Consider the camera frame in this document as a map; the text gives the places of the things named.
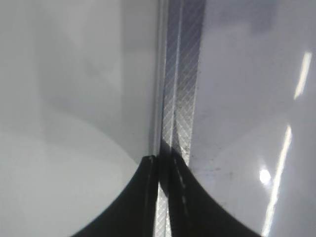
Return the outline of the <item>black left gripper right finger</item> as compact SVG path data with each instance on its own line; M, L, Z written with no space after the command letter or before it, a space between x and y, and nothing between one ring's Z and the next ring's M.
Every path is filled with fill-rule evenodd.
M173 237L257 237L221 207L169 145L159 152L160 185L168 199Z

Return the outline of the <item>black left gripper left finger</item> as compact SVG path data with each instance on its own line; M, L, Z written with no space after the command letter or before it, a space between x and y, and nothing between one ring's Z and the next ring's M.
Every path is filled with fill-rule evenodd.
M146 156L120 195L75 237L152 237L158 196L158 159Z

